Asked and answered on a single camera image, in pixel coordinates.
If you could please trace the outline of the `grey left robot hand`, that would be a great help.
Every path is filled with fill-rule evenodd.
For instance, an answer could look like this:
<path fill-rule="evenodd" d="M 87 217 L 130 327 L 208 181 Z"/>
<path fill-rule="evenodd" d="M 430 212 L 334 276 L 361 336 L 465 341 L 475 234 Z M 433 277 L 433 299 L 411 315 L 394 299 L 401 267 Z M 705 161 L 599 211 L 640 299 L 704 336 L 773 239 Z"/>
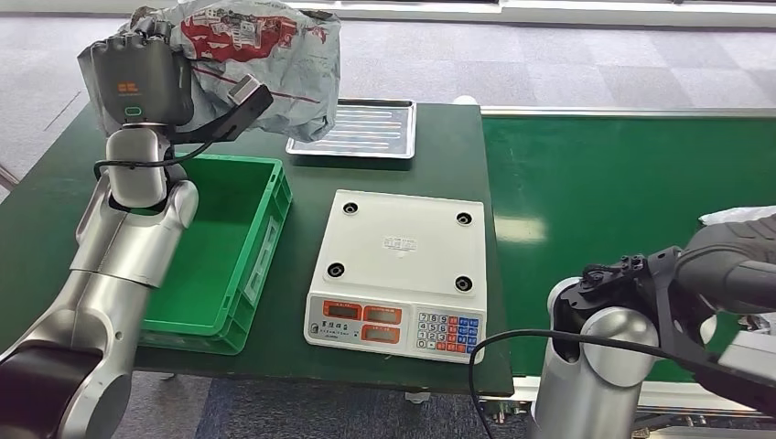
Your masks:
<path fill-rule="evenodd" d="M 146 16 L 85 50 L 100 105 L 111 119 L 172 126 L 192 119 L 190 66 L 170 46 L 174 28 L 167 20 Z"/>

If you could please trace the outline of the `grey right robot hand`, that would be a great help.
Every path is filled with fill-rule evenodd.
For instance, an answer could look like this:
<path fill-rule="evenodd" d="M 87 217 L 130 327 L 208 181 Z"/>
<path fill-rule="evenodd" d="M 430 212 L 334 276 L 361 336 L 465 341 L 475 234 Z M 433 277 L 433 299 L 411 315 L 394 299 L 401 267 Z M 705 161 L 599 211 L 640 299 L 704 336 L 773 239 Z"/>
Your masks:
<path fill-rule="evenodd" d="M 675 281 L 733 314 L 775 310 L 775 217 L 705 226 L 683 247 Z"/>

